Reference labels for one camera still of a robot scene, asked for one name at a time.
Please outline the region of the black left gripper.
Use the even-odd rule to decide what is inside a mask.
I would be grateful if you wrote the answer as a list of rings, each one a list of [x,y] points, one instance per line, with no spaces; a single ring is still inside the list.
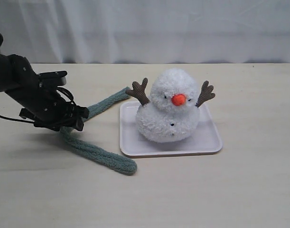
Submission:
[[[38,74],[26,57],[13,54],[9,58],[18,84],[9,90],[9,96],[23,106],[20,117],[33,120],[35,127],[83,130],[84,121],[89,117],[87,107],[75,106],[72,93],[63,86],[40,87]]]

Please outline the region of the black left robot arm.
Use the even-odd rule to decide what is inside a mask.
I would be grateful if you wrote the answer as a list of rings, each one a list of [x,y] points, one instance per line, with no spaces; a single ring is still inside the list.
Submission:
[[[90,112],[64,88],[66,75],[66,71],[37,74],[25,57],[0,54],[0,93],[22,105],[18,122],[57,132],[61,127],[82,131]]]

